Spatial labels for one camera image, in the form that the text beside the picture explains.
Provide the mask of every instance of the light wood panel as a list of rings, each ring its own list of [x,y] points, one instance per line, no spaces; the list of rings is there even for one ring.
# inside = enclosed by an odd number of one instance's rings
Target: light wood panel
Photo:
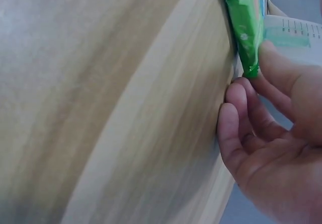
[[[0,219],[218,223],[224,0],[0,0]]]

